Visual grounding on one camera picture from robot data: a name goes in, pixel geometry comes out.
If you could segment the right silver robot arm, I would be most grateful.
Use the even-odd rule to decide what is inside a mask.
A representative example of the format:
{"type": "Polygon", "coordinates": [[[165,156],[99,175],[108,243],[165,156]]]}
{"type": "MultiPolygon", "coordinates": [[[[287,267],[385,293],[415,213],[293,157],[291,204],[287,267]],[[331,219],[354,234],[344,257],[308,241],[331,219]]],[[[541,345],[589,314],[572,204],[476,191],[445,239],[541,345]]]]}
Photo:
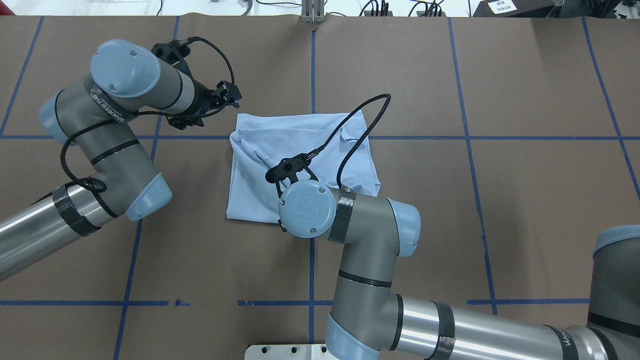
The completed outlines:
{"type": "Polygon", "coordinates": [[[444,255],[419,245],[424,221],[409,203],[335,189],[315,180],[279,194],[279,223],[293,235],[342,246],[326,348],[340,360],[377,360],[408,353],[424,360],[637,360],[639,358],[639,226],[604,230],[574,240],[566,234],[534,239],[510,216],[496,255],[496,305],[525,306],[524,271],[537,261],[536,280],[566,285],[592,266],[585,325],[560,328],[475,312],[444,301],[398,293],[410,271],[452,293],[474,285],[480,262],[462,240],[439,240],[444,255]]]}

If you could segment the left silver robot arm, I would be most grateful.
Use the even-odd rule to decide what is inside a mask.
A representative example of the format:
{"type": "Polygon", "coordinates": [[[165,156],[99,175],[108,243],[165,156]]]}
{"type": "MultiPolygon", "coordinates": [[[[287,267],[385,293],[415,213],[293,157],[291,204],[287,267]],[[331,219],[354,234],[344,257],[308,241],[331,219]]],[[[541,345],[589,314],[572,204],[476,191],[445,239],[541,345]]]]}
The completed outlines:
{"type": "Polygon", "coordinates": [[[193,43],[220,52],[200,36],[151,49],[125,39],[106,41],[89,73],[42,105],[40,123],[62,144],[59,161],[69,181],[2,221],[2,280],[120,216],[139,221],[171,201],[169,185],[130,122],[160,116],[185,130],[238,108],[242,98],[226,55],[230,80],[210,89],[194,78],[186,62],[193,43]]]}

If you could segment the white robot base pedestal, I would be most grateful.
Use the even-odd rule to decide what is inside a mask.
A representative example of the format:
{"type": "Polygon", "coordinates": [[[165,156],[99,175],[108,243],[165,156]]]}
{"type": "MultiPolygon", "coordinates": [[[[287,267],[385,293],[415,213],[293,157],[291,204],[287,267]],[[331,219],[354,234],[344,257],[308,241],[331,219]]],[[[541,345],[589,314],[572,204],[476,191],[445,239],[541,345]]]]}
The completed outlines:
{"type": "Polygon", "coordinates": [[[324,344],[254,344],[245,360],[337,360],[324,344]]]}

